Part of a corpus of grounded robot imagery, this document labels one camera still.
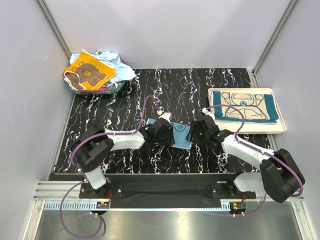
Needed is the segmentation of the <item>dark blue towel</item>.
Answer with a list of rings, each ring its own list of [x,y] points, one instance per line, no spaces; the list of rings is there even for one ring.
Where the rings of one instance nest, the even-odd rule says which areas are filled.
[[[176,122],[170,122],[173,127],[173,138],[174,138],[174,144],[172,146],[177,149],[183,149],[183,150],[190,150],[192,143],[187,140],[188,133],[190,131],[190,126],[176,123]]]

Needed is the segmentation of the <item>teal beige Doraemon towel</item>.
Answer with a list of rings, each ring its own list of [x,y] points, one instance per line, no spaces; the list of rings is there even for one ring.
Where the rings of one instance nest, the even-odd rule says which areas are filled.
[[[212,105],[215,118],[221,121],[276,124],[278,114],[271,94],[249,91],[213,91]]]

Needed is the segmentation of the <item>yellow towel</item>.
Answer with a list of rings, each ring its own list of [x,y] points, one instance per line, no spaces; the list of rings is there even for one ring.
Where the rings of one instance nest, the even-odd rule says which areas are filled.
[[[96,91],[116,75],[116,70],[83,49],[75,61],[65,69],[63,75],[73,90]]]

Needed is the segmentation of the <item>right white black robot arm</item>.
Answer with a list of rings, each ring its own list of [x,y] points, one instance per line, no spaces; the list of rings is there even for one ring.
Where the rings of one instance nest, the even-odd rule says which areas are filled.
[[[232,198],[239,198],[244,192],[256,192],[283,203],[303,193],[304,177],[290,153],[283,148],[274,151],[257,146],[235,132],[219,129],[212,119],[193,121],[187,140],[235,156],[258,170],[240,173],[227,185]]]

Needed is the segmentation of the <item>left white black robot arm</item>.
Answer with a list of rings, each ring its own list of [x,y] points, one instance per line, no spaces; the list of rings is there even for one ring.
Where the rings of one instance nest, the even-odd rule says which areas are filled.
[[[91,185],[90,192],[97,198],[103,198],[108,193],[101,164],[110,152],[139,150],[153,144],[170,147],[175,142],[171,118],[171,114],[165,112],[154,123],[133,131],[103,131],[93,126],[80,136],[71,149],[70,160]]]

